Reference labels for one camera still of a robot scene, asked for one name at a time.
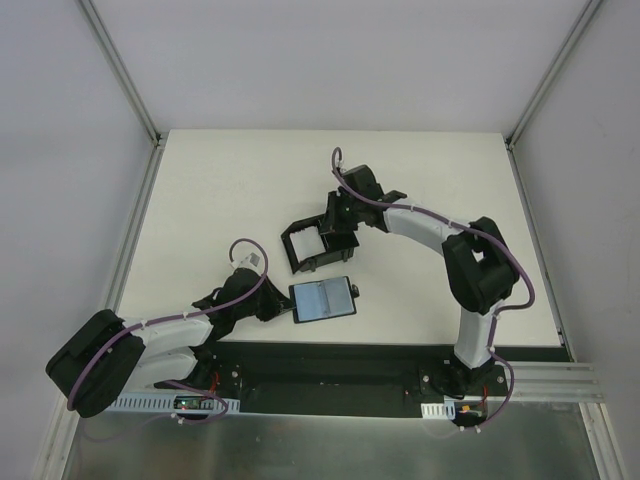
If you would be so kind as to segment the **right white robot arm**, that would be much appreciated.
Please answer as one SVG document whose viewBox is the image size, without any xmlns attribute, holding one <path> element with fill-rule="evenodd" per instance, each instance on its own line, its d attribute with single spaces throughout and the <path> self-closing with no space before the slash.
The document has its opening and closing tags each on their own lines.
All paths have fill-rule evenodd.
<svg viewBox="0 0 640 480">
<path fill-rule="evenodd" d="M 493 362 L 491 315 L 520 278 L 497 246 L 503 241 L 497 225 L 482 217 L 456 226 L 402 192 L 385 193 L 367 165 L 346 172 L 334 166 L 332 173 L 339 187 L 328 195 L 321 235 L 346 234 L 365 224 L 411 239 L 444 259 L 450 291 L 461 307 L 450 382 L 457 392 L 473 394 L 484 385 L 485 371 Z"/>
</svg>

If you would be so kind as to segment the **front aluminium extrusion rail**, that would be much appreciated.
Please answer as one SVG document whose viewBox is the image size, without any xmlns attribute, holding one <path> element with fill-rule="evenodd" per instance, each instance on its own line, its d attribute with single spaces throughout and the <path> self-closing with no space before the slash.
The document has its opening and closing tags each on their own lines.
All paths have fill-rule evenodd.
<svg viewBox="0 0 640 480">
<path fill-rule="evenodd" d="M 603 403 L 604 393 L 589 363 L 513 362 L 504 367 L 499 383 L 509 386 L 515 374 L 511 399 L 533 403 Z"/>
</svg>

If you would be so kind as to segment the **black card tray box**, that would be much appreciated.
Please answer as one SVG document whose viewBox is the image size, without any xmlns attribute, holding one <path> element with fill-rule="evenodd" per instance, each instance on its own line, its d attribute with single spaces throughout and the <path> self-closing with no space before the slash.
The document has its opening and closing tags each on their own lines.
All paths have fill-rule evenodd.
<svg viewBox="0 0 640 480">
<path fill-rule="evenodd" d="M 354 232 L 321 234 L 322 219 L 322 215 L 317 215 L 295 221 L 281 234 L 293 274 L 315 272 L 323 266 L 347 262 L 359 246 Z"/>
</svg>

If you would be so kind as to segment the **left aluminium side rail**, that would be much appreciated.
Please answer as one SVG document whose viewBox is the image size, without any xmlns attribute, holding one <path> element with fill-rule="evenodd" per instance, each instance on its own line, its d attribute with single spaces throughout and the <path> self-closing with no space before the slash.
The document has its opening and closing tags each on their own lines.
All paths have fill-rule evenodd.
<svg viewBox="0 0 640 480">
<path fill-rule="evenodd" d="M 114 260 L 112 274 L 100 302 L 100 310 L 111 309 L 116 312 L 121 303 L 167 139 L 167 136 L 161 137 L 153 147 L 144 174 L 138 184 L 122 241 Z"/>
</svg>

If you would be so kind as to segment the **electronics board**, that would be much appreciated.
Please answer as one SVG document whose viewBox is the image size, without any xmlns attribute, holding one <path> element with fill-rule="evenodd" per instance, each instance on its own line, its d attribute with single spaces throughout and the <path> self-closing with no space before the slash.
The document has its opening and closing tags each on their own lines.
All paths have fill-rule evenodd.
<svg viewBox="0 0 640 480">
<path fill-rule="evenodd" d="M 203 396 L 176 396 L 174 409 L 178 411 L 212 411 L 216 402 Z"/>
<path fill-rule="evenodd" d="M 456 406 L 457 416 L 475 416 L 478 418 L 486 417 L 488 414 L 487 407 L 484 403 L 462 403 Z"/>
</svg>

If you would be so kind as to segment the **white credit card stack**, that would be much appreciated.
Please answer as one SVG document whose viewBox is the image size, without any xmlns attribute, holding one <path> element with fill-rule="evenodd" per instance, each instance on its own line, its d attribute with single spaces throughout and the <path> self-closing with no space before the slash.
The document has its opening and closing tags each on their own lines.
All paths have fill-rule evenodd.
<svg viewBox="0 0 640 480">
<path fill-rule="evenodd" d="M 308 227 L 291 233 L 290 240 L 299 262 L 325 252 L 322 237 L 316 227 Z"/>
</svg>

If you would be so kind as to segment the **right aluminium frame post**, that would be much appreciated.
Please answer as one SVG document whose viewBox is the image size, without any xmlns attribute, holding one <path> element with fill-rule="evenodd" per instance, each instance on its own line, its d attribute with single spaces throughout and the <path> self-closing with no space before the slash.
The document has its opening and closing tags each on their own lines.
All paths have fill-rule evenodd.
<svg viewBox="0 0 640 480">
<path fill-rule="evenodd" d="M 541 107 L 543 101 L 551 92 L 552 87 L 558 80 L 575 49 L 578 47 L 579 43 L 582 41 L 587 31 L 595 21 L 597 15 L 605 5 L 606 1 L 604 0 L 588 0 L 584 2 L 568 33 L 560 43 L 550 64 L 545 69 L 523 111 L 519 115 L 514 127 L 505 136 L 505 145 L 508 151 L 512 151 L 514 149 L 524 134 L 537 110 Z"/>
</svg>

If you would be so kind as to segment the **right electronics board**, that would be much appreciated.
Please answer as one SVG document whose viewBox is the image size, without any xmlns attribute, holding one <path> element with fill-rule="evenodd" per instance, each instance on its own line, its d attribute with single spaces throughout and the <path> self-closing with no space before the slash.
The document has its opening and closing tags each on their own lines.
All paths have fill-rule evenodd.
<svg viewBox="0 0 640 480">
<path fill-rule="evenodd" d="M 456 406 L 457 416 L 475 416 L 478 418 L 486 417 L 488 414 L 487 407 L 484 403 L 462 403 Z"/>
</svg>

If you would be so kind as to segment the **left electronics board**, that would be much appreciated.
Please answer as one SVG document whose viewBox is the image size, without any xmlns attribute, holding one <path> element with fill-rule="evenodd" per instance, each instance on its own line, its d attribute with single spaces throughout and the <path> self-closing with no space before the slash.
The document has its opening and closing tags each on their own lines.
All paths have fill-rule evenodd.
<svg viewBox="0 0 640 480">
<path fill-rule="evenodd" d="M 203 396 L 176 396 L 174 409 L 178 411 L 212 411 L 216 402 Z"/>
</svg>

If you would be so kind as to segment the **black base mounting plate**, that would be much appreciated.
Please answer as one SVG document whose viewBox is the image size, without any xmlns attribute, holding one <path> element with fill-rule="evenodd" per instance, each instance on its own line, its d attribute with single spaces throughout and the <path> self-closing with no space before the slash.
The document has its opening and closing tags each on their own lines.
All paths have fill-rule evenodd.
<svg viewBox="0 0 640 480">
<path fill-rule="evenodd" d="M 236 400 L 243 413 L 417 418 L 424 404 L 500 399 L 505 367 L 456 366 L 450 345 L 218 342 L 198 348 L 191 389 Z"/>
</svg>

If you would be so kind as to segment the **black leather card holder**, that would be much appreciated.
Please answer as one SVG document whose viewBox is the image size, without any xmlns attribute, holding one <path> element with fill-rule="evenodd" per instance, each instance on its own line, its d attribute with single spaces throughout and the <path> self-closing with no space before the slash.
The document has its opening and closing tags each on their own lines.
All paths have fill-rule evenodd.
<svg viewBox="0 0 640 480">
<path fill-rule="evenodd" d="M 360 290 L 348 276 L 294 284 L 289 287 L 295 324 L 309 324 L 357 313 Z"/>
</svg>

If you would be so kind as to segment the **aluminium frame post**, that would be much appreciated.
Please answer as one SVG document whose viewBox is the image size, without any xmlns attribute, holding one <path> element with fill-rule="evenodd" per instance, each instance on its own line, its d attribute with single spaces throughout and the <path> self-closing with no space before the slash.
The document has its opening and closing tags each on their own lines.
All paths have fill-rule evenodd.
<svg viewBox="0 0 640 480">
<path fill-rule="evenodd" d="M 537 110 L 541 107 L 543 101 L 551 92 L 552 87 L 558 80 L 575 49 L 578 47 L 579 43 L 582 41 L 587 31 L 595 21 L 597 15 L 605 5 L 606 1 L 604 0 L 588 0 L 584 2 L 568 33 L 560 43 L 550 64 L 545 69 L 523 111 L 519 115 L 514 127 L 505 136 L 505 145 L 508 151 L 512 151 L 514 149 L 524 134 Z"/>
<path fill-rule="evenodd" d="M 162 140 L 162 132 L 157 127 L 149 109 L 145 105 L 95 2 L 92 0 L 77 0 L 75 4 L 91 30 L 96 44 L 146 136 L 152 145 L 159 145 Z"/>
</svg>

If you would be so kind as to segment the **left aluminium frame post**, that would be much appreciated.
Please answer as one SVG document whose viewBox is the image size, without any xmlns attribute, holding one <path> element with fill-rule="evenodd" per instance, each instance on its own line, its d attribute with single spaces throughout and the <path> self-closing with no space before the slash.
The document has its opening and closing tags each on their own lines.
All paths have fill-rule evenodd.
<svg viewBox="0 0 640 480">
<path fill-rule="evenodd" d="M 162 132 L 157 127 L 149 109 L 145 105 L 95 2 L 92 0 L 77 0 L 75 4 L 91 30 L 96 44 L 146 136 L 152 145 L 159 145 L 162 140 Z"/>
</svg>

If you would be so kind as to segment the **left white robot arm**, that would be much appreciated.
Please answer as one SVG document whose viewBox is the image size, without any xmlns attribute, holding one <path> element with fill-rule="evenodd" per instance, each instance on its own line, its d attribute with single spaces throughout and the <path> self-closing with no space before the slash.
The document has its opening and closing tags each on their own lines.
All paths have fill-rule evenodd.
<svg viewBox="0 0 640 480">
<path fill-rule="evenodd" d="M 45 372 L 83 418 L 105 411 L 125 390 L 209 382 L 213 345 L 237 322 L 262 322 L 294 309 L 266 274 L 239 267 L 191 311 L 128 325 L 111 309 L 95 313 L 48 361 Z"/>
</svg>

